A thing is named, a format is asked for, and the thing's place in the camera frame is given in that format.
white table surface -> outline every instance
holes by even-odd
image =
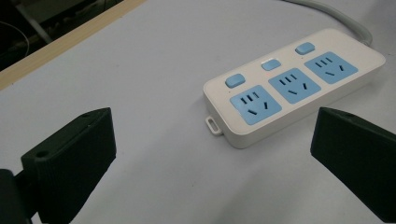
[[[396,1],[328,4],[364,24],[387,58],[329,107],[396,133]],[[310,155],[317,114],[242,150],[205,126],[209,79],[325,28],[352,35],[276,0],[148,0],[0,92],[1,168],[17,174],[23,153],[109,106],[117,158],[73,223],[382,223]]]

screw hole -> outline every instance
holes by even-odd
[[[50,154],[48,151],[40,151],[40,152],[37,152],[37,154],[35,154],[35,156],[38,158],[43,158],[43,157],[46,157],[48,154]]]

white cable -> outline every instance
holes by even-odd
[[[308,0],[281,0],[285,2],[290,2],[298,5],[302,5],[305,7],[312,7],[319,11],[322,11],[335,19],[339,20],[343,23],[347,28],[349,28],[355,35],[358,36],[359,41],[366,45],[370,46],[373,42],[373,36],[371,35],[370,31],[367,30],[366,27],[358,23],[357,21],[352,20],[346,14],[340,12],[339,10],[329,7],[323,3],[315,2],[315,1],[308,1]]]
[[[26,56],[29,54],[29,49],[30,49],[30,42],[29,42],[29,39],[27,38],[27,36],[26,36],[20,29],[18,29],[17,27],[15,27],[15,26],[13,26],[13,25],[11,25],[11,24],[5,22],[5,21],[0,21],[0,23],[4,24],[4,25],[6,25],[6,26],[9,26],[9,27],[11,27],[11,28],[13,28],[13,29],[15,29],[15,30],[18,31],[21,35],[23,35],[23,37],[25,38],[25,41],[26,41],[26,53],[25,53],[25,56],[24,56],[24,57],[26,57]]]

switch button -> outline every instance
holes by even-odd
[[[233,75],[225,80],[225,84],[231,89],[243,83],[245,83],[245,78],[241,74]]]
[[[312,52],[314,50],[315,50],[315,45],[313,45],[309,42],[306,42],[306,43],[303,43],[302,45],[300,45],[299,47],[297,47],[296,52],[300,55],[305,55],[305,54]]]
[[[280,65],[281,65],[280,62],[277,59],[273,59],[273,60],[270,60],[270,61],[268,61],[266,63],[263,63],[262,64],[262,68],[265,71],[271,71],[273,69],[278,68]]]

power strip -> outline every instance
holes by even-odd
[[[214,135],[245,148],[367,84],[385,57],[333,29],[310,35],[204,86]]]

